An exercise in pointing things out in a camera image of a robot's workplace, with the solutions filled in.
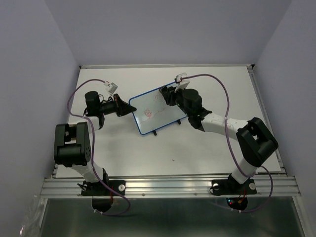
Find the blue-framed small whiteboard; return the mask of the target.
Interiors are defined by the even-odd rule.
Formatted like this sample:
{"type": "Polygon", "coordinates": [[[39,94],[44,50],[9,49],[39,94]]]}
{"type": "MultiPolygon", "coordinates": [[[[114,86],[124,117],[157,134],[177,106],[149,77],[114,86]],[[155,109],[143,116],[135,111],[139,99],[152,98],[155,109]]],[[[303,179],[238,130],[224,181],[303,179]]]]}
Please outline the blue-framed small whiteboard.
{"type": "Polygon", "coordinates": [[[134,96],[128,103],[136,108],[133,117],[141,135],[156,132],[186,118],[178,106],[167,105],[159,88],[134,96]]]}

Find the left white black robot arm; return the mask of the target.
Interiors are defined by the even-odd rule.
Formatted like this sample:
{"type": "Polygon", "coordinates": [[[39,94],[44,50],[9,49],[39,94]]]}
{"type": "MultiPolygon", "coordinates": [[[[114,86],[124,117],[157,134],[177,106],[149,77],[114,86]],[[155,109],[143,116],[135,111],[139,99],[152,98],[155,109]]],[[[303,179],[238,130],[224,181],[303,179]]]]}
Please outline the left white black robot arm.
{"type": "Polygon", "coordinates": [[[73,124],[58,124],[55,127],[54,161],[58,165],[79,173],[85,182],[92,184],[100,195],[110,188],[106,171],[93,161],[90,135],[101,129],[105,115],[116,114],[118,117],[135,112],[137,109],[114,94],[107,101],[101,101],[96,91],[84,96],[86,108],[83,118],[73,124]]]}

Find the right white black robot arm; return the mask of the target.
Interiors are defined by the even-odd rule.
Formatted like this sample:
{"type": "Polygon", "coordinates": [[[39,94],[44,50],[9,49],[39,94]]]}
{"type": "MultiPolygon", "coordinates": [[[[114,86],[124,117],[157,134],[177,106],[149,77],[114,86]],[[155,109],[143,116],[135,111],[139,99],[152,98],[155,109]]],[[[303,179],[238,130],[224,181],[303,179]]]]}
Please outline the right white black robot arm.
{"type": "Polygon", "coordinates": [[[217,115],[202,106],[202,97],[195,89],[164,86],[159,91],[167,105],[178,106],[186,114],[194,129],[226,137],[236,165],[227,180],[233,193],[242,190],[245,182],[278,149],[277,140],[260,118],[238,120],[217,115]]]}

